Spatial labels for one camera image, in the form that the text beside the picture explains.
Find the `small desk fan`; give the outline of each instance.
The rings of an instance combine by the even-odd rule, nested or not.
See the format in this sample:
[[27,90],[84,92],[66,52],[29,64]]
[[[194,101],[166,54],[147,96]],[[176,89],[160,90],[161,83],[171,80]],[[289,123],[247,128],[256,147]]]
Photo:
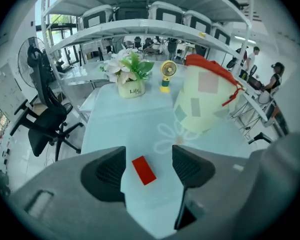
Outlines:
[[160,91],[170,93],[169,82],[170,78],[177,72],[177,64],[171,60],[166,60],[161,65],[161,72],[163,74],[163,80],[161,82]]

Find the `man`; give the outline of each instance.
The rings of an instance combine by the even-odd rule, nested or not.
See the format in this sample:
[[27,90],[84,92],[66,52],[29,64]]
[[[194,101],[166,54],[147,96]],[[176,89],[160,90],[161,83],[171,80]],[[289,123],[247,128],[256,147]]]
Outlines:
[[253,48],[253,53],[251,53],[246,59],[246,61],[244,62],[243,69],[241,69],[241,73],[239,75],[240,78],[247,80],[247,76],[250,73],[252,67],[254,66],[256,55],[258,55],[259,52],[260,52],[259,47],[255,46]]
[[176,57],[178,40],[174,38],[168,38],[168,60],[174,61]]

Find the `person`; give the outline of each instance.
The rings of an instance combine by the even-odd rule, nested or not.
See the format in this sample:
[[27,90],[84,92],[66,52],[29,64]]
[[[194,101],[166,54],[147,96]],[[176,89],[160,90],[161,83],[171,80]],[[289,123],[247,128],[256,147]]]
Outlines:
[[[236,52],[239,54],[239,53],[241,52],[241,48],[237,49]],[[245,50],[245,51],[244,51],[244,55],[243,55],[243,60],[242,60],[241,63],[240,63],[240,66],[241,66],[241,67],[244,65],[244,63],[245,63],[245,61],[247,60],[247,58],[248,58],[248,53],[247,53],[247,51]]]
[[[274,71],[274,75],[270,79],[270,83],[261,88],[261,91],[271,93],[272,90],[281,85],[282,75],[285,71],[285,66],[281,62],[277,62],[271,66]],[[273,101],[275,105],[274,110],[269,118],[269,120],[264,124],[265,127],[272,125],[275,121],[276,115],[280,112],[278,105]]]
[[261,88],[261,91],[267,91],[268,93],[281,85],[281,78],[285,71],[285,66],[281,62],[271,65],[271,68],[273,68],[274,75],[271,77],[270,83]]
[[253,52],[245,60],[245,62],[243,64],[243,69],[241,69],[241,73],[239,75],[239,77],[241,79],[244,79],[244,80],[247,79],[246,77],[248,76],[248,74],[250,73],[250,70],[254,66],[256,55],[258,55],[259,52],[260,52],[260,49],[258,46],[253,47]]
[[173,61],[176,57],[178,40],[174,38],[168,38],[168,60]]

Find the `chair armrest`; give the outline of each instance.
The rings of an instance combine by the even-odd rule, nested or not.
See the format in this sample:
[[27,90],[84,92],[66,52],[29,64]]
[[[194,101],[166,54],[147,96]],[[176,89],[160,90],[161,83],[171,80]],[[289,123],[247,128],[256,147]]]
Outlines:
[[15,134],[16,130],[18,129],[18,127],[21,126],[25,122],[25,120],[28,120],[27,119],[27,115],[28,115],[29,111],[31,111],[30,108],[28,108],[26,106],[26,108],[24,109],[24,111],[22,112],[22,114],[19,116],[19,118],[14,123],[14,126],[12,127],[12,129],[10,131],[10,136],[12,136],[12,135]]
[[272,143],[272,139],[270,139],[267,135],[265,135],[263,132],[260,132],[258,135],[256,135],[252,140],[250,140],[249,142],[248,142],[248,144],[251,144],[251,143],[253,143],[253,142],[255,142],[255,141],[258,141],[258,140],[264,140],[264,141],[266,141],[266,142],[268,142],[268,143]]
[[22,104],[16,109],[16,111],[14,111],[14,115],[16,115],[20,110],[25,110],[27,108],[26,103],[28,102],[28,100],[26,99],[24,102],[22,102]]
[[[37,99],[38,95],[36,95],[36,97],[32,100],[32,102],[30,103],[31,106],[33,106],[33,103],[35,102],[35,100]],[[27,113],[34,117],[34,118],[38,118],[39,116],[33,112],[31,109],[29,109],[26,104],[27,104],[28,100],[26,99],[17,109],[16,111],[13,113],[14,115],[16,115],[20,110],[27,110]]]

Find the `office chair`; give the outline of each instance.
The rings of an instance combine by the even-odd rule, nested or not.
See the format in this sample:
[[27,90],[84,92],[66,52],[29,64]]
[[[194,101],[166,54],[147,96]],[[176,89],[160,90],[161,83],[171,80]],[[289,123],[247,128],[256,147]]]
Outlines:
[[139,50],[139,48],[141,47],[141,38],[139,36],[136,36],[134,39],[134,47],[137,48]]
[[[58,161],[61,143],[67,144],[73,148],[77,154],[81,153],[80,148],[76,148],[66,139],[69,134],[78,126],[84,125],[79,122],[64,131],[66,126],[67,114],[71,111],[72,106],[68,103],[63,106],[55,97],[50,89],[45,77],[42,65],[42,53],[39,49],[30,46],[27,51],[27,63],[33,69],[33,78],[35,86],[38,91],[38,97],[42,104],[47,106],[47,109],[42,114],[37,115],[26,106],[24,102],[15,112],[15,114],[23,109],[22,114],[13,126],[10,135],[12,136],[20,125],[29,128],[28,137],[33,154],[38,157],[46,145],[49,143],[51,146],[56,143],[55,147],[55,161]],[[35,118],[35,121],[30,121],[27,116],[30,115]]]

